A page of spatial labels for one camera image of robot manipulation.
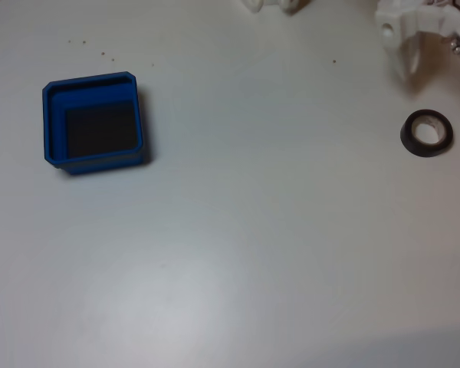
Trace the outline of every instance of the metal screw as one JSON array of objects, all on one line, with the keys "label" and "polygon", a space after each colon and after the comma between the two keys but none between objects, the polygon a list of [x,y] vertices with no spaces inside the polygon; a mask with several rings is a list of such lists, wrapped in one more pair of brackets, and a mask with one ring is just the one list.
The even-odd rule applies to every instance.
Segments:
[{"label": "metal screw", "polygon": [[460,56],[460,43],[458,42],[458,40],[453,40],[450,44],[450,47],[452,49],[453,54],[455,54],[456,56]]}]

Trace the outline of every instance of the table surface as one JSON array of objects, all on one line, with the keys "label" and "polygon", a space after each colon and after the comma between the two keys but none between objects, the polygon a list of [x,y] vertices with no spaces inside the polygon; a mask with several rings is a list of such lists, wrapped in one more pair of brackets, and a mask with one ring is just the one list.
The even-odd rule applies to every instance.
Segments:
[{"label": "table surface", "polygon": [[[406,89],[375,7],[0,0],[0,368],[460,367],[460,60]],[[68,177],[41,90],[117,71],[154,160]]]}]

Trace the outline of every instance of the white robot part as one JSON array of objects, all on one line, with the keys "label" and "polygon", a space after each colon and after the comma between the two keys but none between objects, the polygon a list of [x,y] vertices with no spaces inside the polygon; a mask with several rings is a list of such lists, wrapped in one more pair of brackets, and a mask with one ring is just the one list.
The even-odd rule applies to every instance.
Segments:
[{"label": "white robot part", "polygon": [[380,0],[375,15],[383,48],[407,81],[419,68],[422,36],[452,39],[460,54],[460,7],[453,0]]},{"label": "white robot part", "polygon": [[300,0],[242,0],[245,6],[253,12],[259,12],[265,5],[279,5],[283,12],[292,12],[295,10]]}]

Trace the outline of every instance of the roll of tape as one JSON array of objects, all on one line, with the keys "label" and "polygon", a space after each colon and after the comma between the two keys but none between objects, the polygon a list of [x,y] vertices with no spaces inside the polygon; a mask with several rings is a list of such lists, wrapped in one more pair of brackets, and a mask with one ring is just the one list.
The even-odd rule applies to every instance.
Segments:
[{"label": "roll of tape", "polygon": [[[425,123],[435,129],[439,141],[425,143],[416,137],[416,127]],[[449,120],[438,111],[419,110],[412,113],[400,131],[400,139],[407,150],[419,157],[434,157],[444,153],[453,143],[453,127]]]}]

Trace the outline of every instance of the blue plastic box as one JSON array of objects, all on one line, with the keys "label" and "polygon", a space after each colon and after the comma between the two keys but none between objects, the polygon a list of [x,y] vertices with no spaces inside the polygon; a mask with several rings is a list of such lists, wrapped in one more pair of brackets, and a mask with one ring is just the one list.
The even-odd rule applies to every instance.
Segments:
[{"label": "blue plastic box", "polygon": [[136,78],[115,73],[51,82],[43,89],[44,157],[70,174],[143,162]]}]

